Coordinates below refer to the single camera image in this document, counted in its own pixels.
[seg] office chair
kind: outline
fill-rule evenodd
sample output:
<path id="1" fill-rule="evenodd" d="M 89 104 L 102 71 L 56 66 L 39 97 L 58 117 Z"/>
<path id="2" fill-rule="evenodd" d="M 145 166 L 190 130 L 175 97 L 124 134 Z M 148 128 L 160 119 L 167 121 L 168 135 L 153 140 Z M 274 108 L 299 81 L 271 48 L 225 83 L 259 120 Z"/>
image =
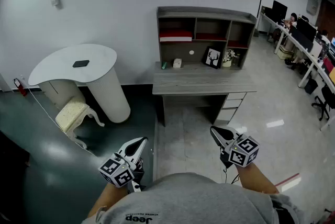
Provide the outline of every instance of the office chair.
<path id="1" fill-rule="evenodd" d="M 302 19 L 304 19 L 305 21 L 309 22 L 309 19 L 305 16 L 301 16 Z"/>
<path id="2" fill-rule="evenodd" d="M 327 112 L 327 105 L 329 105 L 329 110 L 331 108 L 332 109 L 335 108 L 335 94 L 333 94 L 331 92 L 331 90 L 329 89 L 329 87 L 326 86 L 326 85 L 321 89 L 321 91 L 322 91 L 323 97 L 325 98 L 325 103 L 323 103 L 321 101 L 321 99 L 318 96 L 316 96 L 315 100 L 319 100 L 320 104 L 319 103 L 313 103 L 312 106 L 321 107 L 322 113 L 321 113 L 321 118 L 319 119 L 320 121 L 323 119 L 323 113 L 327 114 L 327 116 L 328 116 L 327 120 L 329 120 L 329 114 Z"/>

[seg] white cabinet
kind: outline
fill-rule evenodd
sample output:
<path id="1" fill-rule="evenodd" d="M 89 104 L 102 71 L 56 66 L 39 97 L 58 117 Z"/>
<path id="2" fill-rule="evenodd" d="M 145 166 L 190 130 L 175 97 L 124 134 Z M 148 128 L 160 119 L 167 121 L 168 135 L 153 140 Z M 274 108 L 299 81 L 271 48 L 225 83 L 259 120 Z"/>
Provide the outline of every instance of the white cabinet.
<path id="1" fill-rule="evenodd" d="M 237 108 L 238 106 L 240 106 L 241 102 L 241 99 L 226 100 L 223 108 Z"/>
<path id="2" fill-rule="evenodd" d="M 230 93 L 228 94 L 227 100 L 231 99 L 244 99 L 246 92 L 241 92 L 241 93 Z"/>
<path id="3" fill-rule="evenodd" d="M 217 117 L 217 120 L 230 121 L 236 109 L 222 109 Z"/>

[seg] gray t-shirt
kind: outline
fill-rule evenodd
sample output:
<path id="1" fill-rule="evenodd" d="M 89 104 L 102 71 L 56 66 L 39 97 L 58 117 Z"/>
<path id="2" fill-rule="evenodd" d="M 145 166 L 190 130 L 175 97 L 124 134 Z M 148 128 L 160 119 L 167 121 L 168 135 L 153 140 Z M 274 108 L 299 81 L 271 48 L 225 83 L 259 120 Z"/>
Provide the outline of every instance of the gray t-shirt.
<path id="1" fill-rule="evenodd" d="M 100 208 L 82 224 L 282 222 L 303 223 L 302 212 L 285 195 L 262 194 L 182 173 L 163 177 L 144 191 L 127 195 L 107 211 Z"/>

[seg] wooden desk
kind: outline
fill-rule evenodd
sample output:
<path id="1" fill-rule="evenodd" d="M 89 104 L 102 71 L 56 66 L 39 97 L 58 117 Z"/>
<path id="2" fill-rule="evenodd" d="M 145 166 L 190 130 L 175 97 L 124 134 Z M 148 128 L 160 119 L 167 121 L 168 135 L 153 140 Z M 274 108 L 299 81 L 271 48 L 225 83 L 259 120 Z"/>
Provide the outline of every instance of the wooden desk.
<path id="1" fill-rule="evenodd" d="M 245 69 L 213 69 L 202 63 L 184 63 L 180 69 L 155 64 L 152 94 L 157 96 L 157 116 L 165 125 L 166 106 L 211 107 L 209 120 L 226 125 L 247 92 L 256 86 Z"/>

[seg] black phone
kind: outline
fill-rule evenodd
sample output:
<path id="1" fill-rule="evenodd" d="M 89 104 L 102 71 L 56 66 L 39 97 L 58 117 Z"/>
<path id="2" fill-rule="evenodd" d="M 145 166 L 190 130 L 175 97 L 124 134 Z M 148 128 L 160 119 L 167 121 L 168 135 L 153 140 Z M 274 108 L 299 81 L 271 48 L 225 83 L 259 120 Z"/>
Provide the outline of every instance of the black phone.
<path id="1" fill-rule="evenodd" d="M 79 61 L 76 61 L 72 66 L 74 68 L 86 67 L 88 63 L 89 63 L 89 60 L 79 60 Z"/>

